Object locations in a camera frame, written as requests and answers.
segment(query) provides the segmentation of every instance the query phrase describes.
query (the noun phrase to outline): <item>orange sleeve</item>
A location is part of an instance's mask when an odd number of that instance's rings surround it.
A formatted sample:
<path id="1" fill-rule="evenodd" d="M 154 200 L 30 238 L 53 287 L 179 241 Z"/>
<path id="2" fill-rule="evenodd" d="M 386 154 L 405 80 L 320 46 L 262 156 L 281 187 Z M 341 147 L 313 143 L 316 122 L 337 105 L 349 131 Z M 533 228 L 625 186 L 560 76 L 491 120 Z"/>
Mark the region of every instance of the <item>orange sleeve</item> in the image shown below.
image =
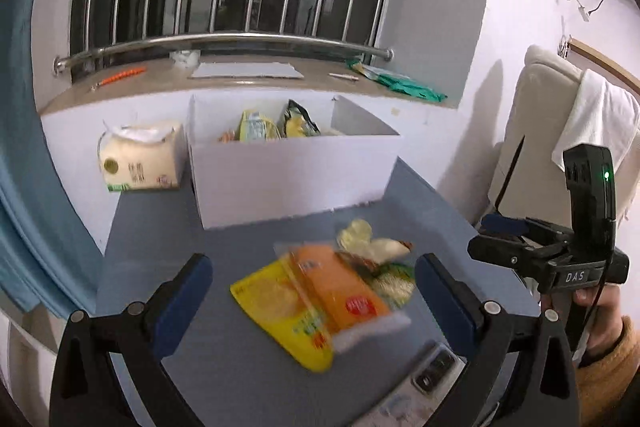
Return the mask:
<path id="1" fill-rule="evenodd" d="M 622 317 L 622 339 L 612 353 L 576 371 L 580 425 L 606 425 L 606 416 L 625 394 L 640 364 L 640 338 L 629 317 Z"/>

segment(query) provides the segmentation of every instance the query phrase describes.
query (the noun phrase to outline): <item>food package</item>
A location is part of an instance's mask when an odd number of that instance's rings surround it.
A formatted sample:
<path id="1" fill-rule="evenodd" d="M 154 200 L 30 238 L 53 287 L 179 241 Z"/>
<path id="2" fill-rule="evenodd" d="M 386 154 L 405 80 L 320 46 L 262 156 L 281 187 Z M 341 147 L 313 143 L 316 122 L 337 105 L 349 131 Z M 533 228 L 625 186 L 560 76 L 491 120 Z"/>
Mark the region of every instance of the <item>food package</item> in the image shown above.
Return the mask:
<path id="1" fill-rule="evenodd" d="M 290 268 L 275 261 L 231 286 L 244 312 L 303 367 L 331 367 L 334 352 L 319 311 L 293 284 Z"/>
<path id="2" fill-rule="evenodd" d="M 380 265 L 402 257 L 410 252 L 407 244 L 395 239 L 371 238 L 371 226 L 364 219 L 354 219 L 338 234 L 337 241 L 346 253 Z"/>
<path id="3" fill-rule="evenodd" d="M 280 259 L 290 267 L 299 293 L 323 313 L 336 353 L 345 352 L 362 338 L 398 331 L 411 323 L 404 312 L 390 309 L 336 255 L 334 245 L 289 247 Z"/>
<path id="4" fill-rule="evenodd" d="M 318 126 L 311 120 L 309 113 L 295 100 L 289 100 L 280 123 L 282 137 L 303 138 L 320 136 Z"/>
<path id="5" fill-rule="evenodd" d="M 98 142 L 100 172 L 110 192 L 177 188 L 187 153 L 178 121 L 110 127 Z"/>
<path id="6" fill-rule="evenodd" d="M 255 110 L 242 112 L 242 120 L 238 130 L 241 142 L 275 140 L 280 138 L 276 124 Z"/>
<path id="7" fill-rule="evenodd" d="M 447 95 L 437 92 L 425 85 L 424 82 L 416 82 L 414 79 L 395 71 L 383 70 L 374 66 L 367 66 L 357 58 L 348 58 L 347 66 L 351 70 L 366 76 L 369 80 L 373 80 L 382 84 L 387 89 L 395 92 L 402 92 L 415 98 L 429 100 L 430 102 L 443 102 L 447 99 Z"/>
<path id="8" fill-rule="evenodd" d="M 414 268 L 400 263 L 383 264 L 366 282 L 390 309 L 399 310 L 415 290 Z"/>
<path id="9" fill-rule="evenodd" d="M 220 138 L 218 138 L 218 141 L 220 143 L 229 143 L 229 142 L 233 142 L 235 139 L 236 139 L 236 131 L 231 129 L 221 134 Z"/>

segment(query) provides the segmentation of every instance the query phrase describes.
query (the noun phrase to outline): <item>white wall corner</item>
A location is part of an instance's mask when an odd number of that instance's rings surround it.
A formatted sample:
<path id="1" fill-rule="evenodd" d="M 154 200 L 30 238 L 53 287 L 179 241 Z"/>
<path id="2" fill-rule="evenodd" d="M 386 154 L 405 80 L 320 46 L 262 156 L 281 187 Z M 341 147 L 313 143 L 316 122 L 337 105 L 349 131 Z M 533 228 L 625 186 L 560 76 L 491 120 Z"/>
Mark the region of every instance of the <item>white wall corner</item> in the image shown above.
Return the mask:
<path id="1" fill-rule="evenodd" d="M 33 0 L 31 13 L 31 61 L 36 110 L 71 86 L 68 72 L 53 72 L 57 56 L 69 54 L 69 22 L 72 0 Z"/>

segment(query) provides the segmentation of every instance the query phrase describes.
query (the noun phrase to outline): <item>blue gripper pad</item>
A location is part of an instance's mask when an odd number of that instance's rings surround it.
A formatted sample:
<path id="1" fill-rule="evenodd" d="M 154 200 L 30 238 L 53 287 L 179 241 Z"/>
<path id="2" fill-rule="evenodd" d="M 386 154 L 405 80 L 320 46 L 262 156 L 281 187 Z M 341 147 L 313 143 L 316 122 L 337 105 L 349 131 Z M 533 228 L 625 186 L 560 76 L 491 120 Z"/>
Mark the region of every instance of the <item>blue gripper pad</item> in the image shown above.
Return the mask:
<path id="1" fill-rule="evenodd" d="M 415 263 L 415 283 L 453 352 L 471 359 L 476 351 L 476 325 L 456 297 L 453 286 L 458 282 L 433 254 L 428 254 Z"/>
<path id="2" fill-rule="evenodd" d="M 481 223 L 485 230 L 493 233 L 507 233 L 520 237 L 529 232 L 529 227 L 523 219 L 513 219 L 500 214 L 487 214 L 482 218 Z"/>
<path id="3" fill-rule="evenodd" d="M 168 291 L 160 298 L 162 307 L 152 324 L 151 349 L 156 360 L 174 354 L 212 280 L 213 267 L 209 257 L 194 254 L 175 279 L 165 283 Z"/>

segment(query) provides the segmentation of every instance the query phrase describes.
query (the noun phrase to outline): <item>white towel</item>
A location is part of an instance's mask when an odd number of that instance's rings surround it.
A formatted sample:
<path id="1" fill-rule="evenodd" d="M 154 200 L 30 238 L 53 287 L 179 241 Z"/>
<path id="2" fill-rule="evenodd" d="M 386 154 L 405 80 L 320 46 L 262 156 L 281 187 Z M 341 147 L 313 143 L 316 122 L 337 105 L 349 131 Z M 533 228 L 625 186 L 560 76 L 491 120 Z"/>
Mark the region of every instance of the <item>white towel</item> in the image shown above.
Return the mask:
<path id="1" fill-rule="evenodd" d="M 574 107 L 551 153 L 551 160 L 564 171 L 562 151 L 580 143 L 609 148 L 613 172 L 629 152 L 640 120 L 636 99 L 600 74 L 585 70 Z"/>

